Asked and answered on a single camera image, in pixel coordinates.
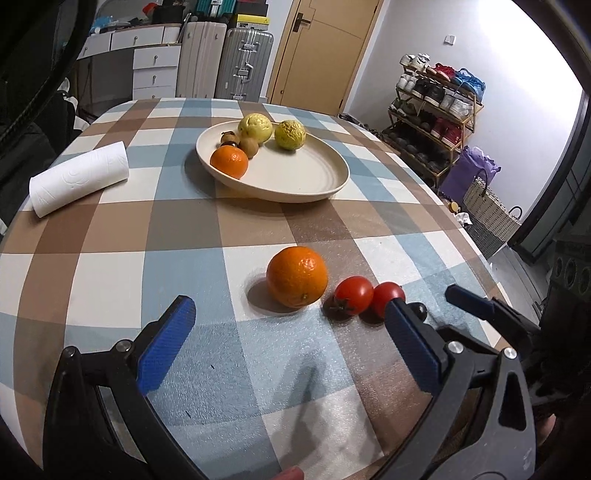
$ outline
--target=person's hand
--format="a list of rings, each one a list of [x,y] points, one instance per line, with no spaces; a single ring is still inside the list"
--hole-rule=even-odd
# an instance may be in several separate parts
[[[304,472],[298,466],[293,466],[287,470],[283,470],[279,475],[274,476],[271,480],[304,480]]]

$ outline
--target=table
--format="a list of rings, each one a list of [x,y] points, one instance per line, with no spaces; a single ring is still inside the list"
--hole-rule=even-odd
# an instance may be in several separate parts
[[[197,137],[251,112],[299,119],[344,156],[349,183],[330,200],[303,205],[246,198],[215,183],[196,157]],[[269,299],[267,263],[288,245],[324,257],[325,297],[353,274],[396,281],[407,301],[427,305],[432,325],[452,323],[496,342],[488,324],[443,297],[458,283],[502,298],[485,260],[441,201],[370,133],[283,106],[144,100],[102,115],[56,162],[117,141],[127,147],[129,180],[40,220],[26,201],[0,247],[0,413],[39,464],[61,350],[101,351],[133,339],[185,294],[197,305],[196,325],[149,398],[210,478],[265,480],[296,464],[314,480],[375,472],[430,396],[383,325],[332,323],[322,300],[293,313]]]

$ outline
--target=metal screw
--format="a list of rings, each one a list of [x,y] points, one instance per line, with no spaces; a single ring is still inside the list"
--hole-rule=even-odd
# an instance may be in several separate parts
[[[68,357],[68,358],[72,358],[74,356],[74,354],[76,353],[76,348],[73,346],[67,346],[66,348],[64,348],[64,351],[62,352],[62,355]]]
[[[125,353],[131,350],[131,341],[130,340],[120,340],[115,344],[115,349],[118,352]]]
[[[453,342],[449,342],[447,344],[447,349],[451,353],[462,353],[464,351],[464,346],[460,342],[456,342],[454,340]]]
[[[510,346],[508,346],[507,348],[505,348],[503,350],[503,353],[505,354],[505,356],[509,359],[509,360],[514,360],[517,358],[517,352],[515,351],[514,348],[511,348]]]

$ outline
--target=blue gripper pad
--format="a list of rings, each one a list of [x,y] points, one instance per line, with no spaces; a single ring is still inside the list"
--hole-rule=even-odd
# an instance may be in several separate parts
[[[156,390],[195,325],[195,302],[184,297],[160,327],[138,361],[137,384],[143,396]]]
[[[393,301],[386,305],[384,325],[418,387],[433,396],[437,395],[441,390],[437,357]]]

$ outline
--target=kiwi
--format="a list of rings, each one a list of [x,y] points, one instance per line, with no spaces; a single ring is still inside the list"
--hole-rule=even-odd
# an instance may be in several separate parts
[[[222,145],[226,142],[234,142],[236,145],[240,143],[240,138],[234,132],[224,132],[222,133]]]
[[[240,140],[238,148],[240,148],[250,160],[258,152],[258,142],[255,138],[245,137]]]

